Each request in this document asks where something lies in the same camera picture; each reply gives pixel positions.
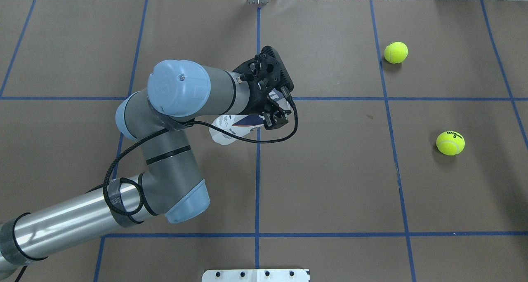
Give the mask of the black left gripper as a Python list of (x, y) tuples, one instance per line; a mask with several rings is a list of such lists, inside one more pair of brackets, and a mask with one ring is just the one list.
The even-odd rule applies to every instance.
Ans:
[(247, 83), (249, 99), (241, 111), (242, 115), (261, 114), (266, 130), (279, 129), (288, 123), (289, 109), (275, 108), (266, 111), (269, 93), (275, 89), (287, 100), (292, 99), (294, 85), (285, 64), (277, 50), (265, 46), (253, 59), (249, 59), (233, 72), (241, 75), (241, 80)]

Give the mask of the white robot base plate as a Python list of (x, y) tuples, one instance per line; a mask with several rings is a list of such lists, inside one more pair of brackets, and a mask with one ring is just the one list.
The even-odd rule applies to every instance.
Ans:
[(309, 282), (310, 271), (299, 268), (214, 269), (204, 272), (202, 282)]

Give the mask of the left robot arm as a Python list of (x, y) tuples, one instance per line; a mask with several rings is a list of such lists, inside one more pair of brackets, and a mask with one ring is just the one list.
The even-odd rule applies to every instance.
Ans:
[(102, 184), (1, 224), (1, 279), (17, 270), (23, 275), (51, 254), (155, 216), (181, 223), (203, 213), (210, 205), (209, 192), (185, 130), (202, 125), (236, 139), (198, 117), (259, 115), (264, 128), (273, 130), (293, 114), (290, 139), (298, 129), (293, 89), (283, 60), (270, 46), (233, 71), (188, 60), (158, 63), (147, 87), (117, 108), (117, 128), (134, 144), (113, 160)]

